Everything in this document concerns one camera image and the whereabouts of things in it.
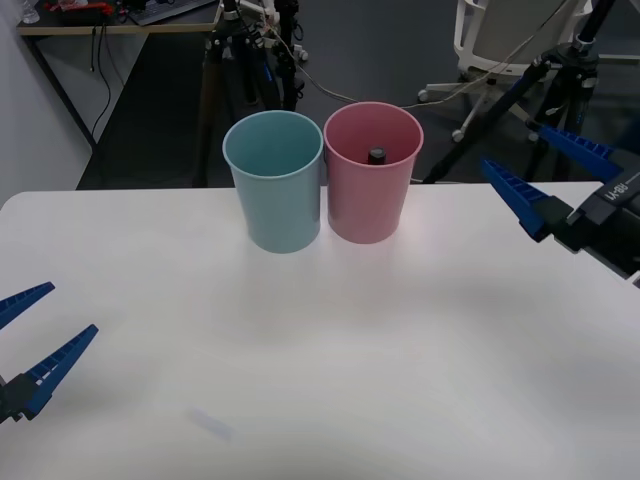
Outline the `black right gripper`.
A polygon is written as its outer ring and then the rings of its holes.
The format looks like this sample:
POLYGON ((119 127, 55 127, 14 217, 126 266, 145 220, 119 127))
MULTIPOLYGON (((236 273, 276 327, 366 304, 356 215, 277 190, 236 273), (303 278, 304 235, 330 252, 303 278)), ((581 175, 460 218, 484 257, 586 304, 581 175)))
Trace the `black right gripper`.
POLYGON ((614 150, 608 145, 545 125, 538 134, 605 184, 571 214, 571 207, 561 199, 535 188, 492 160, 482 161, 485 178, 535 242, 561 234, 569 224, 577 236, 578 249, 616 273, 637 273, 639 170, 622 172, 610 159, 614 150))

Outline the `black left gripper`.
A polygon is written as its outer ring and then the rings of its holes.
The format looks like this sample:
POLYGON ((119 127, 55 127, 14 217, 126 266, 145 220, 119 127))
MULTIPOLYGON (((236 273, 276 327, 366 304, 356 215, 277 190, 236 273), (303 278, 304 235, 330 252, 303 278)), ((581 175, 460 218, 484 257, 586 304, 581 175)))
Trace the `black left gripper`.
MULTIPOLYGON (((55 289, 46 282, 0 301, 0 329, 55 289)), ((0 423, 12 418, 33 420, 52 398, 53 392, 84 353, 99 329, 91 324, 31 369, 8 383, 0 377, 0 423)))

